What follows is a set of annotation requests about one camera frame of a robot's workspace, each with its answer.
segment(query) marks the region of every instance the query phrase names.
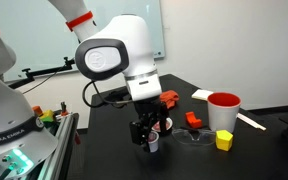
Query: black table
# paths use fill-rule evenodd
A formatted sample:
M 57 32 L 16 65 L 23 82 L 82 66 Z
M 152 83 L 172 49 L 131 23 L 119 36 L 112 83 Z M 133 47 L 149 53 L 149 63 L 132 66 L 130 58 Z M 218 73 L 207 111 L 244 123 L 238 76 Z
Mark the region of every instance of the black table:
M 208 124 L 207 104 L 191 95 L 197 87 L 173 76 L 160 78 L 163 91 L 174 90 L 180 100 L 170 111 L 174 127 L 186 126 L 185 113 L 193 111 Z M 100 99 L 92 98 L 92 104 Z M 229 152 L 210 146 L 190 146 L 172 135 L 159 139 L 156 153 L 145 153 L 131 142 L 129 122 L 137 118 L 132 104 L 123 109 L 104 106 L 91 109 L 85 159 L 85 179 L 288 179 L 288 140 L 278 120 L 260 119 L 241 109 L 240 113 L 267 128 L 265 132 L 237 120 Z

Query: green light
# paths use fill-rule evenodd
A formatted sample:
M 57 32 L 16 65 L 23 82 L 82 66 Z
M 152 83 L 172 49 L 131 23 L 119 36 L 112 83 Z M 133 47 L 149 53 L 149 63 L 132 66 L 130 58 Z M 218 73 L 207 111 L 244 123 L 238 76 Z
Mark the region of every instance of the green light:
M 13 149 L 13 153 L 16 155 L 16 156 L 21 156 L 23 153 L 22 151 L 18 150 L 18 149 Z
M 22 159 L 22 161 L 27 161 L 28 160 L 27 156 L 25 156 L 24 154 L 21 155 L 20 158 Z
M 34 163 L 31 160 L 25 161 L 25 163 L 28 166 L 28 168 L 31 168 L 34 166 Z

